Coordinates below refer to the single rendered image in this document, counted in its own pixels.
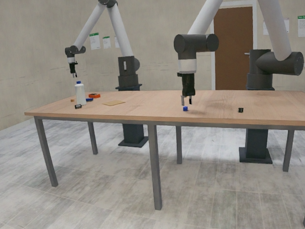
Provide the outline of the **tan mat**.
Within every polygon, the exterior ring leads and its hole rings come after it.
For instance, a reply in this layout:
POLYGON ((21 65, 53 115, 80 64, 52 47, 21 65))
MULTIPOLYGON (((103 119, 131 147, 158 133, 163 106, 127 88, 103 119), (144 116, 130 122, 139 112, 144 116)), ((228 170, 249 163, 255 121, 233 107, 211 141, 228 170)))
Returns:
POLYGON ((115 100, 115 101, 106 102, 106 103, 102 103, 102 104, 107 105, 107 106, 114 106, 114 105, 118 105, 118 104, 121 104, 121 103, 125 103, 125 102, 115 100))

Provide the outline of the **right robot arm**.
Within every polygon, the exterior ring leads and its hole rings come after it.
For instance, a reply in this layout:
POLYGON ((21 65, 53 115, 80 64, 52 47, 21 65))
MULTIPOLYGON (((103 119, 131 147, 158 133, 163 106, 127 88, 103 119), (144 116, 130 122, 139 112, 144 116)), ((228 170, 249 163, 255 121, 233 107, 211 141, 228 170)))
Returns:
POLYGON ((134 55, 118 10, 118 2, 115 0, 98 0, 98 4, 80 32, 74 45, 65 48, 67 58, 75 57, 75 54, 85 53, 86 48, 83 46, 91 30, 95 26, 99 17, 107 8, 112 26, 119 43, 119 47, 123 57, 118 57, 119 63, 119 87, 133 87, 138 86, 138 75, 136 71, 140 68, 139 60, 134 59, 134 55), (136 63, 136 65, 135 65, 136 63))

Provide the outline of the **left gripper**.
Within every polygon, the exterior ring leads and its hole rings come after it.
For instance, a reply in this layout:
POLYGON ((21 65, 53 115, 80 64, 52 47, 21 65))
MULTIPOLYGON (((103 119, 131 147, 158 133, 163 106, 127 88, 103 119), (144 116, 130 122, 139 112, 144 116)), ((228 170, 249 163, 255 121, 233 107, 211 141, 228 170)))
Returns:
POLYGON ((192 96, 195 96, 195 74, 197 72, 197 59, 178 60, 178 77, 182 77, 181 105, 184 106, 184 98, 189 96, 189 104, 192 105, 192 96))

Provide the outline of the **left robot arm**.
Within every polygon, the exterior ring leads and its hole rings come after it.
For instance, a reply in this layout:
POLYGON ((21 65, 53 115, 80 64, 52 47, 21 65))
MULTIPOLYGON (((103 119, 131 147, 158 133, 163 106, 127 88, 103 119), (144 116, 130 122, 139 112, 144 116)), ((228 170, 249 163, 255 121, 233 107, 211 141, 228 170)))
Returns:
MULTIPOLYGON (((223 0, 206 0, 188 34, 174 38, 174 49, 178 60, 197 59, 197 53, 214 52, 219 39, 215 34, 205 34, 223 0)), ((250 50, 250 72, 247 73, 247 87, 255 89, 272 88, 273 74, 299 76, 304 67, 301 52, 292 52, 278 0, 258 0, 268 30, 271 49, 250 50)))

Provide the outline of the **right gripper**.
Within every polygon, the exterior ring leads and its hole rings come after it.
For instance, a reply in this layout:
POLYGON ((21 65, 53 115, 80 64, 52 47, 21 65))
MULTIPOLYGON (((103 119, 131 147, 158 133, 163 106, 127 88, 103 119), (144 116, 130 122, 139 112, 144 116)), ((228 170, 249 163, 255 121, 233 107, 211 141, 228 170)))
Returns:
POLYGON ((78 63, 77 63, 77 61, 75 61, 75 57, 67 58, 67 62, 69 63, 70 73, 73 74, 73 78, 74 78, 74 73, 75 73, 75 76, 77 77, 77 73, 75 71, 75 65, 78 63))

